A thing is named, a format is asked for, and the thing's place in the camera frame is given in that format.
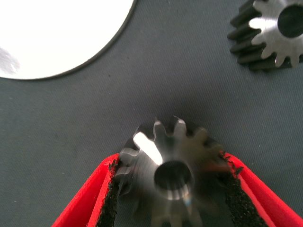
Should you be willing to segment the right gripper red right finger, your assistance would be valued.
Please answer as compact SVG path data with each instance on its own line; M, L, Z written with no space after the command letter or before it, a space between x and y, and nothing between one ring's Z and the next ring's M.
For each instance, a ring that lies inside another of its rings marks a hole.
M221 153L232 167L234 176L240 180L241 188L249 196L259 215L269 227L301 227L303 225L303 218L240 159L224 151Z

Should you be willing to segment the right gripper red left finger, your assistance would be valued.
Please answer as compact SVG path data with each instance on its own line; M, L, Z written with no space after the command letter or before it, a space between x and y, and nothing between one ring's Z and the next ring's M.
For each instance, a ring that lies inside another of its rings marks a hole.
M105 207L119 154L105 158L74 195L53 227L95 227Z

